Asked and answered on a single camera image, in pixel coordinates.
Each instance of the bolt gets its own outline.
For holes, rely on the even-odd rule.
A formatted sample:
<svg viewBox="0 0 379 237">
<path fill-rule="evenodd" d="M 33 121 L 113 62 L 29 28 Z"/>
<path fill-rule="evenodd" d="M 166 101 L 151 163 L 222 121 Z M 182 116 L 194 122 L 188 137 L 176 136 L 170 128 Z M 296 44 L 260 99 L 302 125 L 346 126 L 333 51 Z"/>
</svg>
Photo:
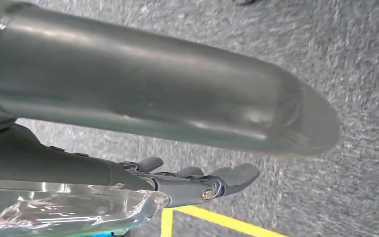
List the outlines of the bolt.
<svg viewBox="0 0 379 237">
<path fill-rule="evenodd" d="M 205 201 L 210 201 L 214 198 L 214 190 L 210 187 L 204 189 L 202 197 Z"/>
</svg>

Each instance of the yellow floor line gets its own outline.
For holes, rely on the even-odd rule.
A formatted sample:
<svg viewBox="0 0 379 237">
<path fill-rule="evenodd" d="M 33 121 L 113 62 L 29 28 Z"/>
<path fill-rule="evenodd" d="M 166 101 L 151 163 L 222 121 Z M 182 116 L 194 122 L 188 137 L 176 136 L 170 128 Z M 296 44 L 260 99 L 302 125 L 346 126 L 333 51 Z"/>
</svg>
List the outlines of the yellow floor line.
<svg viewBox="0 0 379 237">
<path fill-rule="evenodd" d="M 172 237 L 172 222 L 174 218 L 174 209 L 166 208 L 162 211 L 162 225 L 160 237 Z"/>
<path fill-rule="evenodd" d="M 232 230 L 235 230 L 235 231 L 238 231 L 250 236 L 254 236 L 254 237 L 287 237 L 287 236 L 263 229 L 261 227 L 254 226 L 252 224 L 248 224 L 243 221 L 239 221 L 239 220 L 230 218 L 228 216 L 217 214 L 217 213 L 214 213 L 214 212 L 211 212 L 211 211 L 208 211 L 206 209 L 199 208 L 196 206 L 183 206 L 183 207 L 178 207 L 178 208 L 173 208 L 173 209 L 176 211 L 182 212 L 184 214 L 187 214 L 187 215 L 190 215 L 190 216 L 193 216 L 193 217 L 196 217 L 196 218 L 199 218 L 199 219 L 202 219 L 202 220 L 205 220 L 217 225 L 221 225 L 229 229 L 232 229 Z M 163 234 L 163 225 L 165 225 L 165 230 L 167 229 L 167 227 L 169 228 L 170 226 L 170 229 L 172 232 L 171 217 L 172 217 L 172 213 L 169 212 L 166 215 L 165 219 L 167 218 L 167 220 L 170 221 L 171 223 L 164 224 L 163 215 L 162 215 L 162 234 Z M 165 233 L 165 235 L 162 235 L 162 237 L 172 237 L 172 234 L 166 235 Z"/>
</svg>

